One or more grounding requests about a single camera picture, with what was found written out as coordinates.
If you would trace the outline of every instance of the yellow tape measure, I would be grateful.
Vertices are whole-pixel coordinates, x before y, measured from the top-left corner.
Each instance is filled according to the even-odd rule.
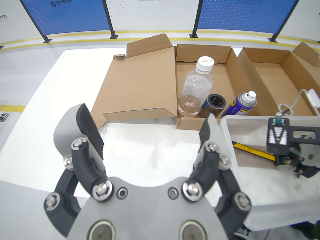
[[[242,144],[236,143],[234,141],[232,141],[232,144],[237,149],[243,150],[245,152],[249,152],[251,154],[260,156],[260,157],[265,158],[265,159],[276,161],[276,157],[274,155],[268,154],[266,152],[262,152],[260,150],[254,149],[254,148],[246,146],[246,145],[242,145]]]

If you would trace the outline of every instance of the black cylindrical object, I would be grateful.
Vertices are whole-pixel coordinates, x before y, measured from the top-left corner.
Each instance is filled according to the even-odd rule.
[[[221,95],[215,93],[210,94],[202,105],[200,115],[206,118],[208,113],[213,113],[215,117],[217,117],[219,113],[221,113],[226,107],[226,105],[226,100]]]

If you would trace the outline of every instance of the black metal post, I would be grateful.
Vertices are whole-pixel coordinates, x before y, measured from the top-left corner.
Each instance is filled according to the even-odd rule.
[[[268,38],[269,41],[277,43],[276,38],[278,37],[278,35],[280,34],[281,30],[283,29],[283,27],[284,27],[285,24],[287,23],[289,17],[291,16],[292,12],[293,12],[294,9],[296,8],[298,2],[299,2],[299,0],[296,0],[296,1],[294,2],[294,4],[293,4],[293,6],[291,7],[291,9],[290,9],[287,17],[286,17],[285,20],[283,21],[283,23],[282,23],[282,25],[280,26],[280,28],[278,29],[278,31],[277,31],[276,33],[274,33],[271,38]]]
[[[103,4],[103,7],[104,7],[104,12],[105,12],[105,16],[106,16],[106,19],[108,21],[108,25],[109,25],[109,29],[110,29],[110,32],[111,32],[111,37],[110,39],[116,39],[118,37],[118,35],[115,33],[115,31],[113,30],[113,27],[112,27],[112,23],[111,23],[111,18],[110,18],[110,15],[109,15],[109,10],[108,10],[108,7],[107,7],[107,2],[106,0],[102,0],[102,4]]]
[[[44,43],[48,43],[51,41],[51,39],[48,39],[48,37],[46,35],[44,35],[40,29],[40,27],[37,25],[36,21],[33,19],[32,15],[29,13],[28,8],[26,7],[26,5],[24,4],[24,2],[22,0],[19,0],[20,3],[22,4],[24,10],[26,11],[26,13],[28,14],[28,16],[30,17],[31,21],[33,22],[34,26],[38,29],[40,35],[42,36]]]
[[[203,0],[199,0],[197,15],[195,16],[195,21],[194,21],[194,26],[193,26],[193,29],[192,29],[192,33],[189,34],[190,38],[196,38],[196,39],[198,38],[197,29],[198,29],[198,24],[199,24],[202,4],[203,4]]]

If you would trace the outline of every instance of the blue spray can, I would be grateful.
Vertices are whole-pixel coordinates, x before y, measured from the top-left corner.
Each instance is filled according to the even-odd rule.
[[[245,115],[257,105],[257,94],[254,91],[240,93],[222,114],[225,115]]]

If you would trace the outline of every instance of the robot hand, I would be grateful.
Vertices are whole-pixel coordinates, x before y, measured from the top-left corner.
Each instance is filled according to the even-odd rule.
[[[54,133],[63,172],[44,210],[67,239],[226,240],[242,226],[251,202],[240,191],[223,154],[228,149],[213,114],[200,131],[201,145],[190,177],[158,187],[140,187],[107,177],[103,141],[85,104],[69,109]],[[215,209],[206,192],[217,181],[222,197]],[[73,196],[78,182],[90,194],[81,209]]]

